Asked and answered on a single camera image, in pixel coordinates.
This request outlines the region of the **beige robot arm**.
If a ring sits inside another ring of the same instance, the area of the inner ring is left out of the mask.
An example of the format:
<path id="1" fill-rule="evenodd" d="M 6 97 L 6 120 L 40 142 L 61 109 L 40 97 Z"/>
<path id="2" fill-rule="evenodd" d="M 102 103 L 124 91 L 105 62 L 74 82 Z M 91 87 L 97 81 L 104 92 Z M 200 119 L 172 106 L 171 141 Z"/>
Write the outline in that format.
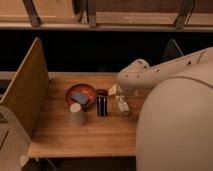
<path id="1" fill-rule="evenodd" d="M 213 47 L 151 66 L 137 59 L 111 94 L 149 88 L 136 128 L 136 171 L 213 171 Z"/>

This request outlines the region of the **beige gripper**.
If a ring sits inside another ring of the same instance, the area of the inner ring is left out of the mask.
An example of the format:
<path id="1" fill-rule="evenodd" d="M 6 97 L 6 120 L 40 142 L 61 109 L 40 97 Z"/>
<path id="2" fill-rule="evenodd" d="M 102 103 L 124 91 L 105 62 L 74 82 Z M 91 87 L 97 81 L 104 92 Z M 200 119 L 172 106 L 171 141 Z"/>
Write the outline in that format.
<path id="1" fill-rule="evenodd" d="M 126 98 L 121 94 L 122 94 L 122 89 L 119 84 L 114 84 L 111 88 L 108 89 L 109 96 L 116 95 L 115 100 L 116 100 L 119 112 L 123 116 L 128 116 L 130 114 L 130 108 L 129 108 Z"/>

